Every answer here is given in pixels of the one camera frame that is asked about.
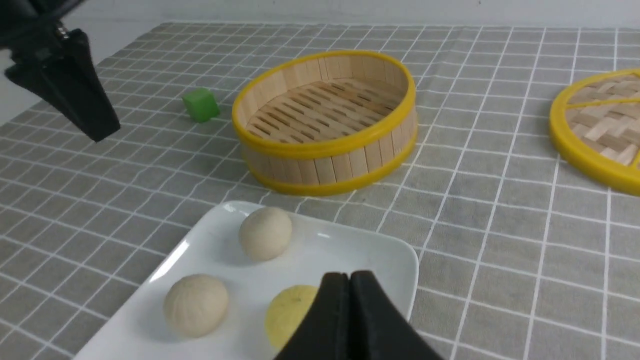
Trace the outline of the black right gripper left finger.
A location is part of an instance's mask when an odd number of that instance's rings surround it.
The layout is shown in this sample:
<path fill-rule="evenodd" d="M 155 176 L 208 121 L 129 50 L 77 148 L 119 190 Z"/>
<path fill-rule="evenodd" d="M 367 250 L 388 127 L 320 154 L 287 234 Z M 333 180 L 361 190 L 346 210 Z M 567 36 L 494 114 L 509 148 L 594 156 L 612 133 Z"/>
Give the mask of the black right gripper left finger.
<path fill-rule="evenodd" d="M 310 310 L 276 359 L 347 360 L 349 322 L 349 276 L 326 273 Z"/>

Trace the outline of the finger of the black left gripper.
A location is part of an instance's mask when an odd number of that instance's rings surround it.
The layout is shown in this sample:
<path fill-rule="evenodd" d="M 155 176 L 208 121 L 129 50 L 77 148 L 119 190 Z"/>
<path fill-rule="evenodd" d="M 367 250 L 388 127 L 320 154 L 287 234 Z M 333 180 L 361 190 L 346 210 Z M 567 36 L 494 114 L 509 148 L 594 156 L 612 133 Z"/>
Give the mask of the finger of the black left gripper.
<path fill-rule="evenodd" d="M 94 142 L 121 129 L 93 63 L 88 35 L 70 30 L 5 43 L 14 61 L 7 79 L 38 96 Z"/>

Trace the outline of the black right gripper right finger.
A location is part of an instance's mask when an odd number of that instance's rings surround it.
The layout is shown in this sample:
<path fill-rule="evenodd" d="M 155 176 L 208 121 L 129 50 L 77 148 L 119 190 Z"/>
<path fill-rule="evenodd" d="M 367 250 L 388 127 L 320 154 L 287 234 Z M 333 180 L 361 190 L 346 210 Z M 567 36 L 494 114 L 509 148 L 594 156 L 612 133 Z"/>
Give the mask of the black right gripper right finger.
<path fill-rule="evenodd" d="M 441 360 L 393 305 L 372 271 L 349 279 L 350 360 Z"/>

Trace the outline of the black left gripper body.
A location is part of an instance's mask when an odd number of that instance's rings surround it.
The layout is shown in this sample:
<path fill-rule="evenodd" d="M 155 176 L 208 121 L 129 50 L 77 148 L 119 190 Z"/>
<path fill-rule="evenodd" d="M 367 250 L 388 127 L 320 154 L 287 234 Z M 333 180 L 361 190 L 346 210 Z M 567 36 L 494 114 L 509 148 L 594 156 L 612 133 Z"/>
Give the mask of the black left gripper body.
<path fill-rule="evenodd" d="M 86 34 L 68 30 L 62 18 L 82 0 L 2 0 L 0 47 L 15 63 L 45 63 L 52 59 L 86 61 Z"/>

